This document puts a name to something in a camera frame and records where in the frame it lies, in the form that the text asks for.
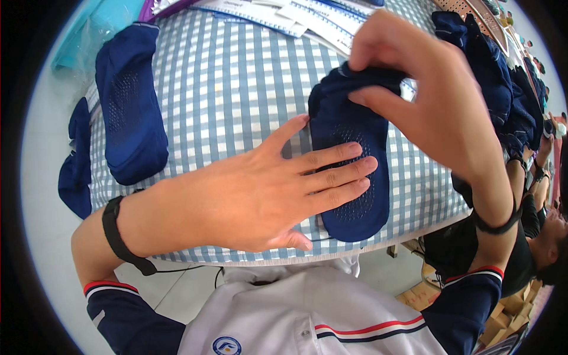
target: red and white striped trim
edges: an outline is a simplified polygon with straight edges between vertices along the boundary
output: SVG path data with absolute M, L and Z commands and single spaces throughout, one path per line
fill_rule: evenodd
M 497 279 L 499 279 L 499 282 L 503 282 L 504 273 L 503 273 L 503 271 L 501 271 L 501 269 L 496 268 L 494 266 L 483 266 L 482 268 L 475 269 L 475 270 L 468 272 L 467 274 L 464 274 L 464 275 L 449 277 L 446 280 L 446 284 L 444 284 L 444 287 L 448 287 L 450 285 L 453 285 L 454 283 L 459 282 L 459 281 L 463 280 L 464 278 L 472 276 L 472 275 L 493 275 Z
M 412 333 L 425 327 L 422 315 L 409 320 L 392 320 L 356 331 L 337 331 L 328 325 L 316 325 L 318 338 L 333 336 L 343 343 L 357 343 L 385 339 L 400 333 Z
M 89 298 L 96 292 L 99 291 L 103 291 L 103 290 L 117 290 L 117 291 L 123 291 L 123 292 L 128 292 L 131 293 L 133 295 L 137 295 L 138 294 L 138 290 L 126 283 L 121 283 L 121 282 L 114 282 L 114 281 L 95 281 L 95 282 L 90 282 L 87 285 L 85 285 L 85 288 L 83 289 L 83 293 L 85 294 L 85 297 L 87 298 L 87 302 L 89 301 Z

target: school logo badge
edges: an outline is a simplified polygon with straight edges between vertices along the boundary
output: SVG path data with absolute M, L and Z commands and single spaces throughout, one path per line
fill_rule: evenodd
M 218 337 L 212 347 L 217 355 L 240 355 L 241 353 L 241 344 L 230 336 Z

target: finger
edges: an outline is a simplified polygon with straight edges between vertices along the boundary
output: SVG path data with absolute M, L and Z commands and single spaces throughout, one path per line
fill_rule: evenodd
M 405 135 L 414 125 L 415 105 L 381 86 L 368 86 L 349 94 L 349 99 L 383 116 Z
M 440 43 L 409 22 L 388 11 L 377 10 L 353 38 L 349 67 L 355 71 L 365 69 L 381 56 L 380 46 L 396 50 L 397 66 L 420 77 L 421 72 L 436 63 L 435 53 Z
M 364 178 L 375 171 L 377 166 L 377 159 L 370 156 L 339 168 L 327 169 L 316 174 L 304 176 L 302 179 L 305 181 L 306 193 L 313 193 Z
M 303 251 L 312 249 L 312 242 L 303 233 L 290 229 L 267 243 L 267 249 L 296 248 Z
M 290 165 L 295 172 L 302 174 L 310 170 L 321 168 L 322 166 L 356 158 L 360 156 L 362 152 L 363 149 L 359 143 L 344 143 L 293 158 L 290 160 Z
M 367 178 L 346 183 L 339 187 L 327 189 L 314 195 L 306 196 L 307 204 L 310 208 L 310 214 L 333 210 L 344 203 L 352 201 L 361 196 L 369 188 L 371 182 Z
M 280 153 L 282 147 L 292 136 L 306 126 L 310 119 L 307 114 L 298 115 L 291 118 L 283 124 L 279 129 L 274 131 L 268 138 L 260 145 L 261 149 L 267 149 Z

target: fingernail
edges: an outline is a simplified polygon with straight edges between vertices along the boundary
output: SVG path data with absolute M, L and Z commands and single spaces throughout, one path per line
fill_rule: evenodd
M 371 169 L 375 167 L 375 161 L 373 158 L 371 157 L 367 157 L 363 160 L 363 164 L 365 165 L 366 168 Z
M 299 116 L 301 117 L 302 121 L 304 121 L 304 122 L 308 122 L 310 120 L 309 114 L 301 114 Z
M 312 243 L 304 242 L 302 245 L 300 245 L 298 249 L 303 250 L 305 252 L 307 252 L 308 250 L 312 250 Z
M 348 95 L 349 100 L 354 103 L 358 103 L 359 105 L 365 106 L 365 97 L 359 92 L 354 91 Z
M 349 151 L 352 152 L 353 154 L 361 154 L 363 149 L 361 148 L 359 143 L 352 142 L 349 144 Z
M 371 185 L 371 180 L 367 178 L 360 179 L 359 185 L 361 185 L 361 187 L 368 187 L 369 185 Z

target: purple package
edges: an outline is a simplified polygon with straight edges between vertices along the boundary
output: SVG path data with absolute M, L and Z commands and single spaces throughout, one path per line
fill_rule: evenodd
M 157 18 L 165 18 L 172 16 L 176 12 L 185 9 L 187 6 L 193 5 L 198 0 L 179 0 L 178 2 L 168 6 L 163 9 L 159 14 L 152 14 L 152 7 L 154 6 L 154 0 L 145 0 L 142 5 L 142 10 L 140 10 L 140 15 L 138 16 L 138 21 L 141 22 L 154 22 Z

